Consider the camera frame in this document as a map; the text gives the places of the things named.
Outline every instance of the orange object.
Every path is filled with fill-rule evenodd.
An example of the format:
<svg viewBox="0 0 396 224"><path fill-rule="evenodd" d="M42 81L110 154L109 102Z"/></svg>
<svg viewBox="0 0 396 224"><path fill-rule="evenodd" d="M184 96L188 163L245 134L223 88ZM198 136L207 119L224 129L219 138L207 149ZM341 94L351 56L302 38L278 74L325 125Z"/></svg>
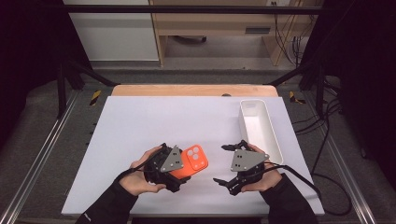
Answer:
<svg viewBox="0 0 396 224"><path fill-rule="evenodd" d="M183 168L170 172L174 177L181 179L187 176L195 175L204 170L209 164L201 146L194 145L181 152Z"/></svg>

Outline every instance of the white tray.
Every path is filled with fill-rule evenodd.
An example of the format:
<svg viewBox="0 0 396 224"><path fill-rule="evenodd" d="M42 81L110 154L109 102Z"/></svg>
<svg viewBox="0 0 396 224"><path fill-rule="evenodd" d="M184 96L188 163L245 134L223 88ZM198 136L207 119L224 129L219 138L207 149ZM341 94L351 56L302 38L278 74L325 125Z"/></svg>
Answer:
<svg viewBox="0 0 396 224"><path fill-rule="evenodd" d="M239 128L242 138L270 155L270 161L283 163L273 125L263 100L243 100L240 103Z"/></svg>

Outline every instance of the white cabinet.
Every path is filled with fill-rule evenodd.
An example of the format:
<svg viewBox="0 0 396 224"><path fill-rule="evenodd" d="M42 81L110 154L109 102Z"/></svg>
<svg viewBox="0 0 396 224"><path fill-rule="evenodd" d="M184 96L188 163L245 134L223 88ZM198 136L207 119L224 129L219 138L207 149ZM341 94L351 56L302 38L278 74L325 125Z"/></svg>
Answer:
<svg viewBox="0 0 396 224"><path fill-rule="evenodd" d="M148 5L147 0L64 0L66 5ZM158 61L151 15L70 13L90 61Z"/></svg>

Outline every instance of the gray gripper jaw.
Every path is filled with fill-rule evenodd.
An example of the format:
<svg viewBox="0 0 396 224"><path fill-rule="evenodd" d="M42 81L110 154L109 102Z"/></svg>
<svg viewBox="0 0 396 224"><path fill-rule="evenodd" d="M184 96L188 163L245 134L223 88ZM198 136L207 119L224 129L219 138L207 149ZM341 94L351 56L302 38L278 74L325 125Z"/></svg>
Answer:
<svg viewBox="0 0 396 224"><path fill-rule="evenodd" d="M269 158L270 156L265 153L236 149L235 153L233 154L231 170L233 172L247 171L261 162L268 160Z"/></svg>
<svg viewBox="0 0 396 224"><path fill-rule="evenodd" d="M161 172L170 172L181 169L182 167L183 161L181 160L180 148L178 148L178 146L174 146L166 160L163 162L163 166L161 166Z"/></svg>

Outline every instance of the floor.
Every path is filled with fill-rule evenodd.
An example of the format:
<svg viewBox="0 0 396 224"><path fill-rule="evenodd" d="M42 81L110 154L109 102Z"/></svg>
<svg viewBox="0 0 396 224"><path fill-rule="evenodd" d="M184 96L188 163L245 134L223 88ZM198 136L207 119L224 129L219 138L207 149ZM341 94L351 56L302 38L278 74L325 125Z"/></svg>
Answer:
<svg viewBox="0 0 396 224"><path fill-rule="evenodd" d="M280 66L272 66L264 44L259 37L239 38L211 37L205 43L198 39L174 37L169 40L163 67L158 63L93 63L96 71L109 79L120 83L247 83L263 84L281 77L295 67L286 58ZM111 88L84 76L86 86L83 91L68 91L70 98L76 97L76 104L70 111L69 119L62 131L55 136L56 143L51 145L50 153L44 155L38 175L31 181L28 194L21 198L16 223L73 223L73 218L61 215L67 191L70 189L78 166L84 156L87 145L94 132L94 124L100 117L106 96ZM313 91L299 91L298 81L294 77L277 87L290 113L291 122L296 131L306 127L313 120L302 121L314 115L310 102L315 97ZM339 85L336 78L329 77L333 85ZM95 106L89 105L95 91L101 90L101 97ZM290 99L290 92L297 101ZM332 91L325 92L326 102L336 97ZM338 167L334 151L341 152L358 188L352 192L355 202L366 203L373 220L361 217L361 204L354 204L344 216L326 214L318 217L320 223L396 223L392 208L396 207L396 194L387 183L375 161L361 157L359 143L350 131L347 121L337 109L330 116L331 137L324 146L318 162L317 172L344 183L347 174ZM29 175L29 169L37 164L38 154L56 122L57 92L56 83L51 82L33 90L28 98L12 137L0 151L0 211L6 212L12 199L19 192L23 179ZM298 132L297 138L308 168L312 168L318 149L323 140L324 126ZM347 198L343 191L332 182L314 176L314 182L322 190L325 208L341 213L347 210ZM359 201L359 192L363 201Z"/></svg>

